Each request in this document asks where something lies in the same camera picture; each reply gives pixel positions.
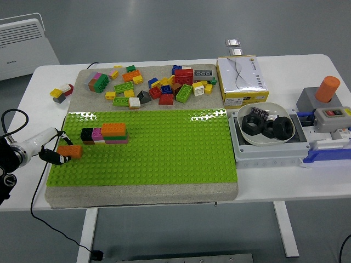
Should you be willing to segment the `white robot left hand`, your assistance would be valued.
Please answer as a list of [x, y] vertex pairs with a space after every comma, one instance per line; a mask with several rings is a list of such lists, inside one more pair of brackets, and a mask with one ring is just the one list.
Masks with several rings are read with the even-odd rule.
[[20, 166], [22, 167], [28, 164], [31, 157], [35, 155], [39, 155], [41, 160], [55, 165], [62, 165], [69, 162], [71, 160], [70, 156], [63, 156], [53, 150], [45, 148], [45, 145], [52, 141], [55, 137], [64, 139], [70, 146], [73, 145], [72, 141], [63, 130], [48, 128], [16, 146], [21, 154]]

